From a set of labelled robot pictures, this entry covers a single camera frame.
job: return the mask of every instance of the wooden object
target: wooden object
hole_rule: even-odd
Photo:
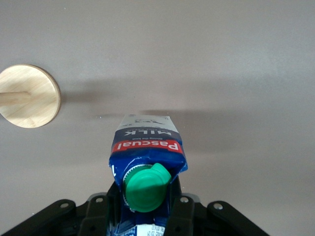
[[[60,108],[55,80],[34,65],[14,65],[0,73],[0,113],[24,128],[49,123]]]

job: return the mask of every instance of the green plastic bottle cap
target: green plastic bottle cap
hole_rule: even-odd
[[[158,208],[165,199],[171,174],[159,163],[141,166],[125,178],[125,197],[129,207],[138,212]]]

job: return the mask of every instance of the red label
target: red label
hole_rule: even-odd
[[[183,154],[180,144],[175,140],[121,141],[115,144],[112,153],[116,151],[126,151],[130,148],[163,148]]]

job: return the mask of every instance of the wooden rod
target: wooden rod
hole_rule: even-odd
[[[28,92],[1,92],[0,106],[11,106],[28,103],[31,95]]]

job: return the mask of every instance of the gray surface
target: gray surface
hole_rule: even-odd
[[[0,2],[0,70],[58,82],[50,124],[0,117],[0,233],[107,191],[124,114],[170,115],[184,192],[228,201],[273,236],[315,232],[315,2]]]

